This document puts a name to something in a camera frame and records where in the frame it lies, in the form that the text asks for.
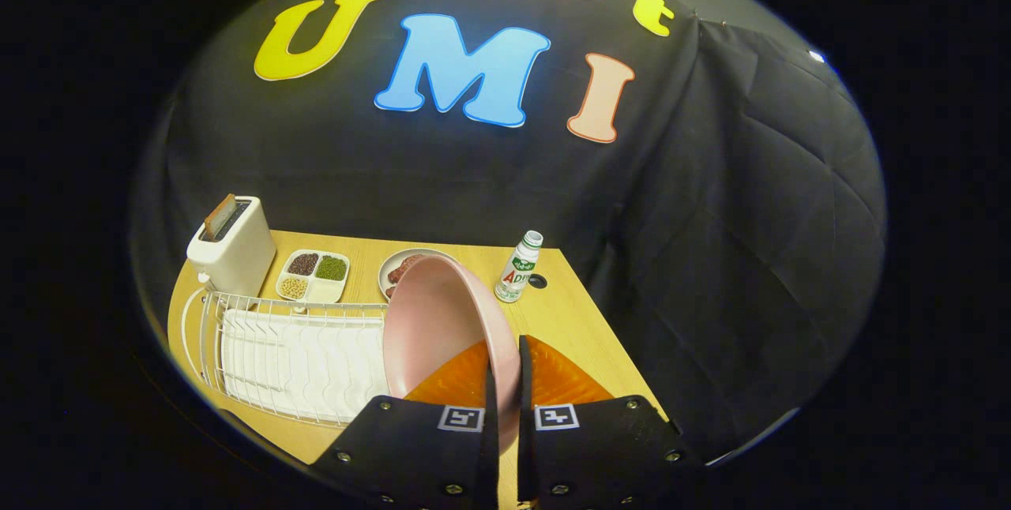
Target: blue letter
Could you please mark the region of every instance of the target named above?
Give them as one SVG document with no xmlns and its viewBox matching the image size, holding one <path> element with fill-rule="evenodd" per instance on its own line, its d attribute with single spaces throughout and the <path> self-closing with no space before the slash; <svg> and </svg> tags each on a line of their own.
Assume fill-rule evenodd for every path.
<svg viewBox="0 0 1011 510">
<path fill-rule="evenodd" d="M 460 27 L 452 16 L 412 14 L 400 25 L 407 29 L 407 42 L 389 87 L 376 94 L 376 107 L 419 110 L 425 97 L 418 93 L 418 82 L 427 69 L 436 109 L 441 113 L 455 106 L 481 78 L 477 95 L 463 106 L 465 115 L 502 126 L 520 126 L 527 120 L 520 103 L 534 60 L 551 49 L 548 38 L 527 28 L 503 28 L 467 54 Z"/>
</svg>

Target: toaster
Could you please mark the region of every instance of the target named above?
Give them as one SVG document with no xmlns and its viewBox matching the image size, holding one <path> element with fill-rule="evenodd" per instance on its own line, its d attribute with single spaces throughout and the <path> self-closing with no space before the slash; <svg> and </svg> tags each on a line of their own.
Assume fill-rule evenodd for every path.
<svg viewBox="0 0 1011 510">
<path fill-rule="evenodd" d="M 276 253 L 260 198 L 231 194 L 186 248 L 204 286 L 243 296 L 260 294 Z"/>
</svg>

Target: wooden table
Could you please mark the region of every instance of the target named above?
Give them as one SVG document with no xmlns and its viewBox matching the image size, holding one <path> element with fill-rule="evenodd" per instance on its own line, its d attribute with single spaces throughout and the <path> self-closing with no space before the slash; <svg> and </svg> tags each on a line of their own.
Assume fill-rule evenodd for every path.
<svg viewBox="0 0 1011 510">
<path fill-rule="evenodd" d="M 386 303 L 377 282 L 379 267 L 387 257 L 403 249 L 428 247 L 446 252 L 484 280 L 488 287 L 494 286 L 513 251 L 511 247 L 404 243 L 282 231 L 272 231 L 271 236 L 277 245 L 277 255 L 258 295 L 264 299 L 280 299 L 275 290 L 275 282 L 285 260 L 297 249 L 331 251 L 347 256 L 351 266 L 341 303 Z M 653 393 L 562 252 L 557 249 L 542 249 L 535 272 L 548 279 L 547 287 L 527 287 L 520 301 L 512 304 L 499 302 L 517 340 L 521 334 L 535 336 L 568 356 L 615 397 L 639 394 L 659 409 Z M 187 261 L 179 272 L 169 307 L 169 345 L 176 362 L 182 366 L 197 390 L 207 392 L 204 396 L 212 405 L 231 411 L 294 457 L 306 463 L 313 462 L 341 434 L 339 428 L 302 423 L 265 413 L 209 391 L 199 374 L 193 372 L 183 348 L 181 320 L 187 299 L 199 288 L 196 272 Z M 187 337 L 191 343 L 198 338 L 201 312 L 200 302 L 195 300 L 186 320 Z M 190 346 L 189 352 L 193 363 L 199 366 L 198 351 Z M 660 415 L 666 420 L 662 409 Z M 515 508 L 516 442 L 502 455 L 499 470 L 499 508 Z"/>
</svg>

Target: bottle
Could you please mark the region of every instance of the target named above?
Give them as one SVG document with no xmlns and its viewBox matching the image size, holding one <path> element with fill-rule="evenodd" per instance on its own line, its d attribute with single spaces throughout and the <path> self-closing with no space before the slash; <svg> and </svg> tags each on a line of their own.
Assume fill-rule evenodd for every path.
<svg viewBox="0 0 1011 510">
<path fill-rule="evenodd" d="M 520 299 L 530 280 L 530 274 L 534 272 L 543 241 L 543 236 L 531 230 L 513 250 L 513 256 L 509 258 L 505 269 L 498 275 L 498 282 L 495 283 L 495 296 L 498 301 L 515 303 Z"/>
</svg>

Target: orange letter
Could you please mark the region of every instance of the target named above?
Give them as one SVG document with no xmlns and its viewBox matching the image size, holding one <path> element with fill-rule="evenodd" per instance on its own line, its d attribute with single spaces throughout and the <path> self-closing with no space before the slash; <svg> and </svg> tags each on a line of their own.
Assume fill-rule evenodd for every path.
<svg viewBox="0 0 1011 510">
<path fill-rule="evenodd" d="M 603 54 L 587 54 L 586 64 L 590 68 L 589 85 L 586 86 L 579 113 L 568 120 L 568 129 L 582 139 L 612 143 L 618 139 L 618 132 L 615 132 L 618 100 L 625 82 L 634 81 L 635 72 Z"/>
</svg>

